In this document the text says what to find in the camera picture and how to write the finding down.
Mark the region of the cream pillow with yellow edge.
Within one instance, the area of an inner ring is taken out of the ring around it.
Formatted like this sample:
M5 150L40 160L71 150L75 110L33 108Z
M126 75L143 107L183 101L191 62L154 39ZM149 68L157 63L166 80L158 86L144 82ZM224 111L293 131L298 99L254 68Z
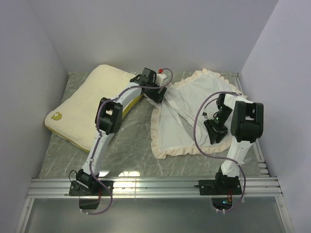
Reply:
M99 65L71 97L45 118L45 126L79 149L89 152L96 136L95 116L101 98L112 98L126 88L134 74Z

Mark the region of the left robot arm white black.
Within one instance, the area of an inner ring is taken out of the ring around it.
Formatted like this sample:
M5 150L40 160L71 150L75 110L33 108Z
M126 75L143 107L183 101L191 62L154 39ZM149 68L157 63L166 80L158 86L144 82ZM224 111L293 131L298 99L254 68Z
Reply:
M121 128L125 108L130 109L143 95L155 103L161 103L172 78L173 72L169 68L161 68L157 72L145 68L116 96L100 100L95 117L95 142L84 165L75 172L75 180L70 182L70 196L95 196L102 189L111 193L106 184L100 183L99 174L108 145Z

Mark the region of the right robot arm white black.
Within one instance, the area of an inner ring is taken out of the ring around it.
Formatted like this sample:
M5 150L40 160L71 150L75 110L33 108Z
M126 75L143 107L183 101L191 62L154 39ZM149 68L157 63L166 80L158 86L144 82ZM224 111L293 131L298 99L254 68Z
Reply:
M252 102L234 92L218 92L218 111L204 121L211 144L220 143L232 135L228 155L215 175L214 188L225 194L239 182L239 165L250 147L263 134L264 105Z

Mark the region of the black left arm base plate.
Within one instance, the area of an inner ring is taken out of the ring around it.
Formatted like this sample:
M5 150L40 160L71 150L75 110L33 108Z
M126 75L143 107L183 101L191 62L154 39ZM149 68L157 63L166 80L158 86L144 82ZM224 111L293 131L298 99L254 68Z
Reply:
M99 207L101 197L110 197L109 193L113 191L113 181L102 181L102 183L108 188L105 189L101 184L95 183L91 189L72 181L69 189L70 197L79 198L79 207L82 210L96 210Z

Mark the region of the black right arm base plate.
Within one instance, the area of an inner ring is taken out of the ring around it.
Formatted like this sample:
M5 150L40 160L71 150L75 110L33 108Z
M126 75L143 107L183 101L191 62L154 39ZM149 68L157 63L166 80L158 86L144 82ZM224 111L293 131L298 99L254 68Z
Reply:
M200 196L211 196L212 206L217 212L227 213L243 202L245 187L239 178L232 180L199 180L194 187Z

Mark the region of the white pillowcase with peach ruffles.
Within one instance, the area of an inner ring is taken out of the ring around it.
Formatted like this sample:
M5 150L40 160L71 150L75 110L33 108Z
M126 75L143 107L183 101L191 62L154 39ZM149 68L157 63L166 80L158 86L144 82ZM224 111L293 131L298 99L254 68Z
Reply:
M155 158L195 155L199 153L197 145L207 154L220 153L230 147L230 134L212 145L204 117L196 116L203 101L217 91L238 93L239 89L219 73L207 69L197 70L167 86L162 103L155 105L151 116L151 149Z

